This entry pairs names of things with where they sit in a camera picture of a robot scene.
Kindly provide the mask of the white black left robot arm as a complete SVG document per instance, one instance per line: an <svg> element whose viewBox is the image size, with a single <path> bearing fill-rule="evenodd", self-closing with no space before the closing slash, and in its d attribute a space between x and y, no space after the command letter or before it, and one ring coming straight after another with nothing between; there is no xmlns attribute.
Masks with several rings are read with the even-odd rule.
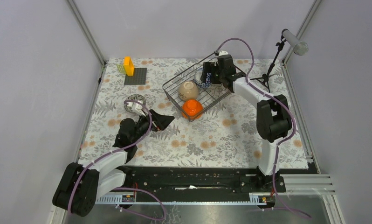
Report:
<svg viewBox="0 0 372 224"><path fill-rule="evenodd" d="M52 204L84 217L90 213L96 200L111 190L129 191L133 180L119 167L133 158L138 143L150 131L163 131L173 120L173 116L161 115L153 109L140 116L138 121L123 119L111 151L87 165L72 162L66 167Z"/></svg>

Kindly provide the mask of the blue white patterned bowl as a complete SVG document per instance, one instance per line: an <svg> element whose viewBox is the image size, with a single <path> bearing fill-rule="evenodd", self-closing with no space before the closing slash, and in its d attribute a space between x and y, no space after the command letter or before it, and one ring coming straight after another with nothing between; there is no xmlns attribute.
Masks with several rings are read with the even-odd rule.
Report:
<svg viewBox="0 0 372 224"><path fill-rule="evenodd" d="M197 71L194 74L193 81L196 83L196 85L199 88L206 89L212 85L211 83L211 73L204 73L203 68L197 69Z"/></svg>

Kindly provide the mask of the pink patterned bowl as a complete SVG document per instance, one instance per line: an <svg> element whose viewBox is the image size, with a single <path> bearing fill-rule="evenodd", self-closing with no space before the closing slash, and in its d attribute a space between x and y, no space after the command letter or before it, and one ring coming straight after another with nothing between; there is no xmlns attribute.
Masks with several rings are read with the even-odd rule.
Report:
<svg viewBox="0 0 372 224"><path fill-rule="evenodd" d="M133 95L130 95L130 96L125 100L124 104L127 103L127 102L136 102L136 101L138 101L138 100L143 101L143 102L145 103L145 105L146 105L146 99L145 99L145 97L142 96L142 95L140 95L140 94L133 94Z"/></svg>

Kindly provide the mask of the orange bowl front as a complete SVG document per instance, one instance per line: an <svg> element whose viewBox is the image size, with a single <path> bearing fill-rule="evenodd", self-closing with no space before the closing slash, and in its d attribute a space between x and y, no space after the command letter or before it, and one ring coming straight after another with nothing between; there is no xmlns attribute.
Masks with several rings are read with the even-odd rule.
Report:
<svg viewBox="0 0 372 224"><path fill-rule="evenodd" d="M202 116L203 106L196 99L189 99L182 106L182 116L185 119L195 120Z"/></svg>

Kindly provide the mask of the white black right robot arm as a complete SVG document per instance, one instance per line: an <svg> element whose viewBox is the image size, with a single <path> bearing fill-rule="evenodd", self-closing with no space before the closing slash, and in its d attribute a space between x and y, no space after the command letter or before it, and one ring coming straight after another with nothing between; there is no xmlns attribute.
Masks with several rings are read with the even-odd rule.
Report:
<svg viewBox="0 0 372 224"><path fill-rule="evenodd" d="M263 140L255 184L258 190L268 192L279 176L279 145L287 139L293 126L287 98L274 96L252 83L248 75L234 65L230 54L218 56L214 62L204 62L201 80L221 84L255 107L256 128Z"/></svg>

